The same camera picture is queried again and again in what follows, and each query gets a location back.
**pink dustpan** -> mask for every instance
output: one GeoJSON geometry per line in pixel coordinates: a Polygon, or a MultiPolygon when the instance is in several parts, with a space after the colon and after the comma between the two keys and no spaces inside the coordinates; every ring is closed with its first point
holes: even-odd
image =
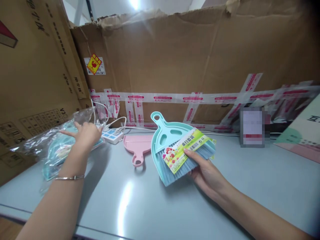
{"type": "Polygon", "coordinates": [[[123,145],[129,152],[133,153],[132,164],[135,167],[143,165],[143,154],[151,150],[153,135],[124,136],[123,145]]]}

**bracelet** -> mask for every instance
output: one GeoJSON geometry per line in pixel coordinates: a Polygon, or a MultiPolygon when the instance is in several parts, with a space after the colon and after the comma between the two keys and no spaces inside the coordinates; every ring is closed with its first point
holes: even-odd
{"type": "Polygon", "coordinates": [[[84,175],[81,176],[74,176],[72,178],[68,178],[68,177],[56,177],[55,180],[77,180],[79,178],[84,178],[84,175]]]}

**broom bristles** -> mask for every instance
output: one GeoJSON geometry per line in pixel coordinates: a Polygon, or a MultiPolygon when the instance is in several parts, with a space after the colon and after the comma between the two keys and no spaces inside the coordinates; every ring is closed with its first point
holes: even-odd
{"type": "MultiPolygon", "coordinates": [[[[198,153],[204,159],[208,159],[215,154],[215,150],[206,144],[202,145],[195,152],[198,153]]],[[[166,187],[174,183],[179,178],[186,175],[188,172],[190,172],[192,169],[198,166],[198,164],[194,160],[192,160],[191,158],[188,158],[184,162],[184,164],[179,168],[176,174],[173,174],[170,168],[168,167],[168,165],[163,160],[163,157],[162,157],[163,154],[164,154],[164,150],[157,153],[156,160],[158,161],[158,164],[156,164],[156,168],[158,169],[160,178],[166,187]]]]}

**floor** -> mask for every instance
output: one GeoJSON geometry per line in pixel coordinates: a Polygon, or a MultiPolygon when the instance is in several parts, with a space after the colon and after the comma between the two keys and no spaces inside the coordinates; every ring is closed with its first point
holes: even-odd
{"type": "Polygon", "coordinates": [[[23,225],[0,217],[0,240],[15,240],[23,225]]]}

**table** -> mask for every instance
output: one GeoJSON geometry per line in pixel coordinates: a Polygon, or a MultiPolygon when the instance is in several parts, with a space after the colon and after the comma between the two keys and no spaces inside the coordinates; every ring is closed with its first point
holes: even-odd
{"type": "MultiPolygon", "coordinates": [[[[131,130],[131,135],[143,135],[131,130]]],[[[293,225],[315,235],[320,212],[320,164],[271,144],[241,148],[237,137],[217,140],[214,164],[237,189],[293,225]]],[[[252,238],[189,177],[164,187],[151,155],[135,169],[132,155],[105,144],[90,154],[75,234],[91,239],[252,238]]],[[[40,202],[41,164],[0,188],[0,215],[26,221],[40,202]]]]}

